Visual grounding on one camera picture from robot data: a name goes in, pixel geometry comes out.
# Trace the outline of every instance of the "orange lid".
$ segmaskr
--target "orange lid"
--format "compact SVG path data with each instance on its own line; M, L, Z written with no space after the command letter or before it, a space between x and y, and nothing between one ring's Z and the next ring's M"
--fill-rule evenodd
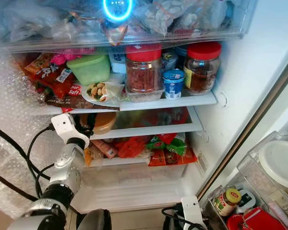
M116 119L116 112L98 113L95 119L94 128L108 126L115 119Z

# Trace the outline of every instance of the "green plastic container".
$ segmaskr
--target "green plastic container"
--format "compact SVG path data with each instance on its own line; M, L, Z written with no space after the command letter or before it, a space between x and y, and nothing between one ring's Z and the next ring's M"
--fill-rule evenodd
M85 55L66 64L82 85L106 81L110 77L108 55Z

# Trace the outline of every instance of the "door shelf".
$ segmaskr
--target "door shelf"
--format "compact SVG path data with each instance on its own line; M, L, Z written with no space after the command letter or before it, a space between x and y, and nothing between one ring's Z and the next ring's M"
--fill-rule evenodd
M120 116L126 117L126 113L128 113L127 116L132 117L134 112L120 112L120 115L116 121L116 124L114 125L114 129L111 131L105 133L105 134L94 134L90 137L91 140L93 139L108 139L108 138L122 138L122 137L133 137L133 136L144 136L144 135L154 135L154 134L165 134L165 133L179 133L179 132L193 132L193 131L202 131L203 127L201 124L201 121L199 120L195 108L193 106L186 107L188 112L188 118L187 121L183 124L169 124L169 125L161 125L161 126L138 126L138 127L130 127L130 124L127 124L127 128L115 128L116 124L119 124L121 122ZM149 114L150 112L154 112L156 114L159 113L159 111L162 113L163 110L149 110L146 111L146 114Z
M259 149L272 140L288 141L288 135L282 136L277 132L268 135L248 152L238 165L238 170L267 204L270 202L276 203L288 215L288 193L285 192L288 189L273 180L265 172L259 161Z
M148 49L152 50L156 48L153 45L156 43L167 48L193 42L241 38L247 32L256 3L256 0L221 3L215 0L208 1L209 3L202 7L202 1L195 6L190 6L187 1L180 1L183 4L182 9L186 10L182 17L188 18L192 15L196 18L189 27L182 28L177 25L175 28L174 21L161 32L155 28L158 23L159 26L163 25L161 20L157 19L157 4L134 0L129 17L119 25L125 35L115 34L116 39L108 39L109 32L105 28L109 23L106 21L106 11L103 10L105 7L99 4L102 1L0 1L0 46L14 53L79 53L80 49L86 49L86 53L108 54L125 53L127 46L135 44L151 44ZM39 18L34 18L32 11L35 11ZM147 23L151 18L146 18L145 15L149 13L154 15L154 23Z
M207 105L216 104L216 98L212 92L209 92L201 96L183 96L177 100L169 100L162 98L154 102L144 103L133 103L123 101L120 103L120 111L132 111L132 110L145 110L145 109L158 109L158 108L173 108L181 106L196 106L196 105ZM87 113L103 113L103 112L114 112L115 110L109 109L74 109L71 114L87 114ZM36 115L56 115L61 114L61 108L54 106L41 106L33 110Z

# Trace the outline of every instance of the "plastic wrap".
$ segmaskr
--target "plastic wrap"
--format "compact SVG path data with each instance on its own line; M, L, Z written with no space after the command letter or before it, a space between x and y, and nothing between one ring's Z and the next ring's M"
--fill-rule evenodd
M48 126L50 116L33 116L40 107L38 96L26 81L24 74L14 64L10 54L0 49L0 129L11 136L27 152L34 135ZM55 132L47 131L36 140L31 161L42 169L54 162L63 141ZM35 183L25 160L8 142L0 138L0 175L6 180L36 196ZM40 179L42 189L48 184ZM0 210L17 218L31 204L0 182Z

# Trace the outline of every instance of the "refrigerator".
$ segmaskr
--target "refrigerator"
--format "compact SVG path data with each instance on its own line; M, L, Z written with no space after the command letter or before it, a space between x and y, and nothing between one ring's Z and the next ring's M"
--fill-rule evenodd
M42 2L47 6L65 6L62 1ZM67 2L70 3L68 6L78 7L79 1ZM0 16L9 3L8 0L0 1ZM120 110L126 114L137 110L185 107L188 122L126 127L91 137L105 139L187 132L198 161L163 167L147 167L141 159L93 162L85 170L83 186L72 201L73 208L82 214L98 208L119 212L165 207L180 202L184 196L193 195L198 196L204 207L220 185L240 183L247 177L242 165L250 157L249 151L258 143L270 137L271 133L274 135L274 131L280 136L288 135L288 1L235 0L231 4L234 4L234 13L232 24L227 29L207 33L196 31L192 35L164 36L150 32L137 37L132 34L118 46L111 46L104 35L97 35L97 41L82 39L77 43L66 38L52 40L38 36L32 40L9 41L0 21L0 128L27 149L33 135L43 129L52 116L61 113L61 109L34 103L29 93L23 94L30 87L20 87L21 84L15 80L21 73L11 64L14 62L10 53L56 53L68 48L94 47L97 53L116 54L124 53L127 46L134 44L152 44L150 47L153 49L156 42L168 48L219 41L222 45L221 65L211 92L175 101L161 99L145 103L122 102L120 105ZM136 14L137 8L134 7L133 11ZM75 109L71 113L106 111ZM55 160L61 147L62 142L55 134L44 134L33 148L32 161L42 168ZM32 178L23 159L2 139L0 152L5 154L4 159L0 158L0 172L33 193ZM3 190L0 184L0 209L14 218L19 216L30 203L12 191ZM258 194L265 201L260 191Z

